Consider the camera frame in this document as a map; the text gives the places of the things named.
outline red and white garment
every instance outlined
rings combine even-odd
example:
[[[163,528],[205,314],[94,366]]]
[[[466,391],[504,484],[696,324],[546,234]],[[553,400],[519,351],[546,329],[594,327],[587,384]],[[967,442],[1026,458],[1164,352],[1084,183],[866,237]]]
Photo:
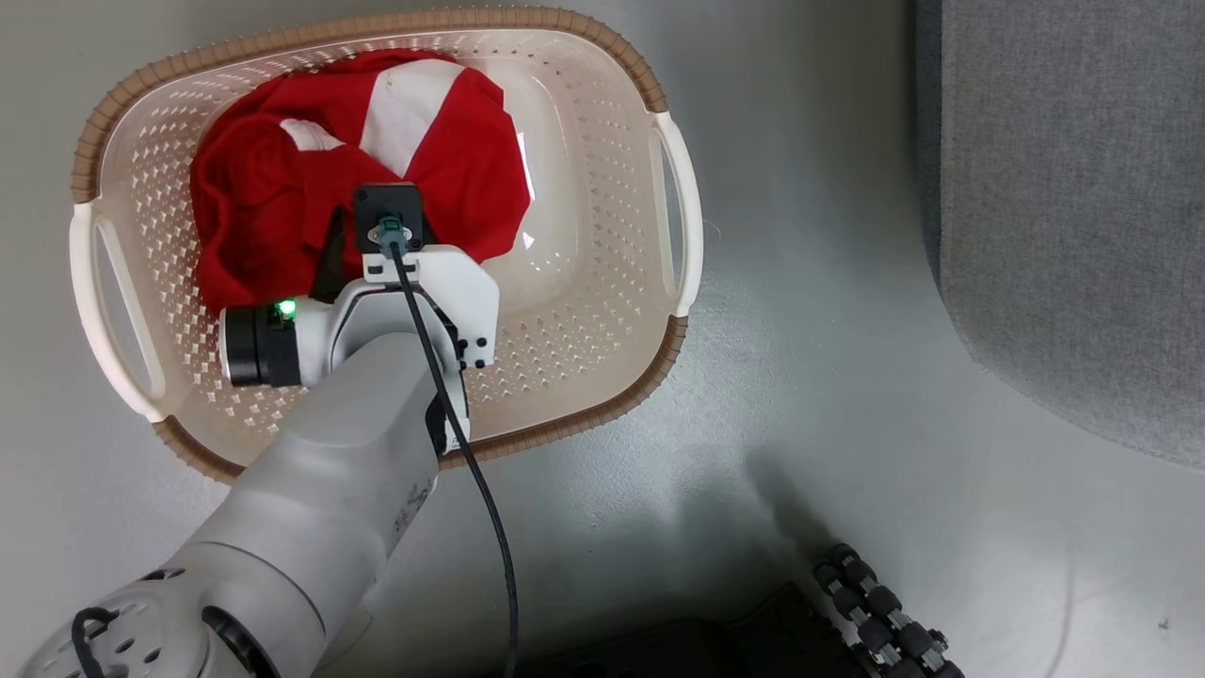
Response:
[[[530,196],[502,90],[433,53],[392,49],[272,79],[237,100],[192,166],[201,296],[217,311],[307,294],[342,207],[347,279],[362,275],[352,197],[411,181],[435,236],[478,263],[506,253]]]

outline floor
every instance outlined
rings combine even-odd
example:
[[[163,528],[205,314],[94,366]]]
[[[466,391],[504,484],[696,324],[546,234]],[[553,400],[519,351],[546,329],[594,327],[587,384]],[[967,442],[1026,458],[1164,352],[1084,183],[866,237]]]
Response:
[[[398,0],[10,0],[0,22],[0,673],[222,501],[111,391],[66,267],[90,107],[145,61]],[[966,358],[918,235],[893,0],[580,0],[657,69],[704,190],[678,366],[619,423],[489,464],[524,656],[740,613],[848,541],[976,678],[1205,662],[1205,477],[1122,450]],[[445,474],[325,676],[500,661],[496,547]]]

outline brown woven rim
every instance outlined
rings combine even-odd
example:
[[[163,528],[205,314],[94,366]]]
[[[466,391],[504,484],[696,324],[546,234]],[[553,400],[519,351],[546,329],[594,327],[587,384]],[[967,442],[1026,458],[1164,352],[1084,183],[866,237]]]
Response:
[[[556,30],[583,37],[601,47],[623,66],[640,90],[645,106],[649,111],[659,113],[669,110],[657,76],[653,75],[652,67],[636,48],[601,22],[569,10],[483,7],[430,10],[341,19],[228,40],[176,54],[139,69],[105,95],[105,99],[84,124],[80,145],[76,147],[75,165],[71,170],[71,195],[76,202],[88,202],[96,197],[100,190],[100,163],[113,128],[135,101],[164,83],[235,61],[340,40],[452,29],[499,28]],[[475,455],[482,461],[504,458],[601,426],[631,412],[633,408],[645,402],[669,376],[670,369],[674,367],[682,349],[686,329],[687,318],[670,317],[662,346],[648,370],[615,399],[572,417],[507,436],[475,442],[472,444]],[[152,426],[159,438],[176,453],[176,456],[205,476],[229,484],[234,483],[235,478],[242,473],[243,467],[201,446],[175,415],[169,415],[164,421],[152,424]],[[464,458],[460,455],[445,458],[440,464],[442,468],[463,465]]]

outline beige plastic basket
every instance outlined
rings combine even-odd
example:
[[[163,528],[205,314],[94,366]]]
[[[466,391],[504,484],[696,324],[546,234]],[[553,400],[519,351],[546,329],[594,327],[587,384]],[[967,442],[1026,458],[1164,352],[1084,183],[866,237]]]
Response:
[[[300,389],[233,389],[214,313],[193,279],[189,161],[207,125],[255,86],[357,53],[449,53],[506,93],[534,201],[515,249],[486,264],[501,288],[496,364],[466,373],[483,459],[611,421],[672,367],[703,270],[690,159],[652,70],[599,22],[552,8],[357,18],[254,35],[151,64],[88,120],[72,173],[71,269],[96,360],[189,466],[231,482],[271,441]],[[675,281],[664,157],[676,183]],[[147,366],[118,348],[98,276],[100,234]],[[446,460],[459,464],[458,455]]]

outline gray cushion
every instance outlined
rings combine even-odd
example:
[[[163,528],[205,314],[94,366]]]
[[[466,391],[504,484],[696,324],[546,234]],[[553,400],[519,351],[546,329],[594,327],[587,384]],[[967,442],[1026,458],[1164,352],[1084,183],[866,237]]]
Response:
[[[941,288],[971,354],[1205,467],[1205,4],[950,1],[940,34]]]

